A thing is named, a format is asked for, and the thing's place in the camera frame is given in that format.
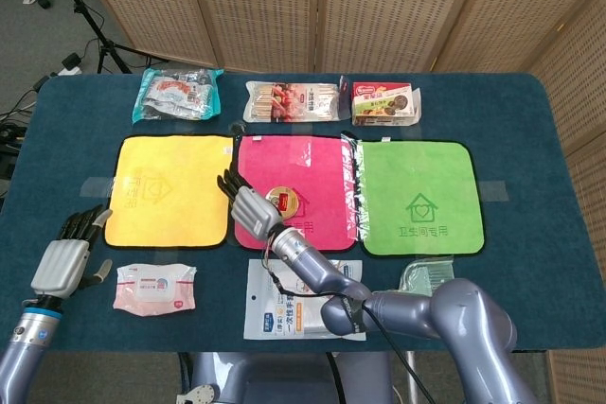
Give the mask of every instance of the yellow towel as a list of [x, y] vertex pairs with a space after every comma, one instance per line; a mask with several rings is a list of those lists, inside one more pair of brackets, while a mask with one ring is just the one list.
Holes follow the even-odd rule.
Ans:
[[227, 232], [228, 200], [217, 175], [229, 167], [232, 138], [135, 136], [124, 141], [105, 240], [126, 247], [204, 247]]

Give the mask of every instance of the white package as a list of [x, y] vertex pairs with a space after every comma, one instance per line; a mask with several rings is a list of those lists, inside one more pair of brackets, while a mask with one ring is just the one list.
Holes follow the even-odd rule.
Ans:
[[159, 316], [195, 309], [195, 267], [184, 264], [131, 264], [117, 269], [114, 309], [137, 316]]
[[[332, 260], [340, 272], [351, 279], [362, 279], [361, 260]], [[281, 260], [269, 260], [269, 268], [285, 290], [313, 294]], [[278, 292], [260, 259], [248, 261], [246, 285], [245, 340], [315, 340], [339, 338], [330, 333], [320, 315], [329, 297], [301, 298]], [[365, 341], [365, 333], [344, 336], [347, 340]]]

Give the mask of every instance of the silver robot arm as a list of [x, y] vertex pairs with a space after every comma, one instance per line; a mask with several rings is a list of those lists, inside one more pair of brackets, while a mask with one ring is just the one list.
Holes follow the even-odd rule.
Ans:
[[25, 404], [29, 386], [62, 318], [61, 305], [76, 290], [103, 282], [112, 267], [106, 260], [83, 276], [90, 250], [111, 215], [101, 206], [71, 216], [58, 238], [46, 247], [31, 287], [36, 298], [25, 300], [0, 361], [0, 404]]
[[379, 328], [362, 306], [387, 330], [441, 339], [453, 355], [469, 404], [535, 404], [536, 397], [513, 367], [509, 352], [517, 339], [509, 316], [478, 286], [455, 279], [432, 297], [396, 291], [370, 292], [342, 275], [298, 231], [287, 228], [270, 202], [232, 168], [219, 177], [232, 202], [232, 217], [271, 249], [315, 293], [336, 292], [322, 307], [326, 328], [336, 335]]

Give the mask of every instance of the table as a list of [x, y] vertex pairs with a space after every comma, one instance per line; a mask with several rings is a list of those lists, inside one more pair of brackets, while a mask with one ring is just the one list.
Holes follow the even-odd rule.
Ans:
[[[350, 121], [255, 124], [250, 133], [361, 139], [454, 140], [471, 152], [480, 186], [486, 244], [459, 257], [454, 273], [484, 288], [518, 327], [518, 349], [592, 347], [604, 344], [606, 301], [591, 243], [571, 185], [542, 85], [525, 74], [352, 75], [353, 80], [411, 81], [420, 87], [423, 116], [414, 127], [352, 127]], [[338, 75], [243, 75], [220, 79], [223, 113], [206, 122], [144, 121], [131, 124], [140, 77], [54, 78], [40, 93], [27, 139], [0, 217], [0, 331], [9, 333], [33, 296], [29, 282], [46, 244], [73, 212], [107, 203], [94, 189], [114, 175], [116, 156], [131, 134], [229, 133], [241, 119], [250, 79], [338, 81]], [[116, 273], [108, 282], [63, 305], [53, 342], [61, 350], [104, 351], [354, 351], [386, 350], [380, 334], [365, 343], [254, 342], [242, 338], [245, 252], [226, 242], [213, 250], [116, 250], [103, 241], [89, 267], [111, 258], [115, 267], [135, 262], [183, 262], [198, 267], [195, 311], [137, 318], [112, 309]], [[411, 258], [375, 258], [359, 245], [339, 258], [362, 259], [372, 290], [398, 285]], [[396, 337], [402, 349], [439, 349], [440, 342]]]

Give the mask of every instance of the snack package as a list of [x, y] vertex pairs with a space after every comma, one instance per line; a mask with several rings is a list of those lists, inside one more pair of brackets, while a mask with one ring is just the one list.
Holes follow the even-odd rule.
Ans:
[[[279, 259], [268, 261], [269, 269], [276, 274], [286, 290], [297, 293], [313, 292]], [[345, 275], [356, 281], [362, 279], [361, 260], [333, 260], [332, 263]], [[270, 274], [263, 268], [261, 259], [248, 261], [246, 285], [245, 340], [313, 340], [339, 338], [330, 333], [320, 309], [329, 297], [301, 298], [278, 292]], [[347, 340], [365, 341], [365, 333], [344, 336]]]
[[183, 264], [131, 264], [117, 269], [114, 309], [137, 316], [159, 316], [195, 309], [195, 267]]
[[216, 79], [223, 70], [154, 70], [143, 73], [133, 123], [163, 118], [208, 120], [221, 113]]
[[407, 82], [353, 82], [353, 125], [409, 126], [420, 120], [420, 89]]
[[331, 122], [349, 118], [335, 84], [249, 80], [246, 122]]

